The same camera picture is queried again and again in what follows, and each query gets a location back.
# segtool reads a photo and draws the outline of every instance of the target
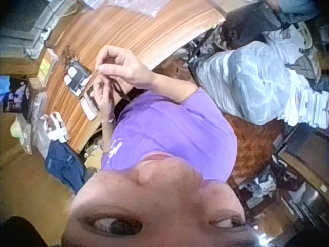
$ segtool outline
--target nose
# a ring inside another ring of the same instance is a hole
[[[186,185],[200,187],[201,174],[190,164],[176,157],[144,161],[136,166],[141,185],[165,189],[184,188]]]

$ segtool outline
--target wrist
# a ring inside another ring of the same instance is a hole
[[[161,81],[162,81],[162,76],[161,74],[152,72],[151,80],[148,86],[148,90],[156,91],[156,89],[160,86]]]
[[[111,120],[113,120],[115,118],[114,118],[114,114],[111,113],[111,114],[106,114],[106,115],[101,114],[101,119],[102,119],[102,122],[110,122]]]

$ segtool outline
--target finger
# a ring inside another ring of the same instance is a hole
[[[104,84],[110,84],[110,78],[108,76],[103,74],[99,74],[98,76]]]
[[[109,83],[104,84],[103,88],[103,97],[102,97],[102,102],[108,103],[109,102],[109,92],[111,90],[111,86]]]
[[[112,105],[114,105],[114,89],[113,84],[110,84],[110,90],[109,90],[109,101]]]
[[[101,87],[101,79],[99,77],[95,78],[93,82],[93,89],[94,89],[94,98],[96,103],[99,105],[101,96],[102,96],[102,87]]]
[[[123,48],[112,45],[105,45],[96,56],[95,69],[98,69],[99,65],[101,65],[107,57],[116,58],[120,54],[124,53],[125,49]]]
[[[131,70],[116,64],[102,64],[98,67],[98,71],[108,76],[131,77]]]

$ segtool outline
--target plastic bag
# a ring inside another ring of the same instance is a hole
[[[287,105],[290,73],[262,42],[201,57],[192,70],[221,110],[253,124],[275,119]]]
[[[169,0],[108,0],[108,5],[120,6],[132,11],[155,17]]]
[[[32,113],[32,143],[36,145],[38,151],[43,156],[47,157],[50,140],[47,132],[44,129],[44,119],[42,119],[47,102],[47,94],[45,92],[38,93],[33,103]]]

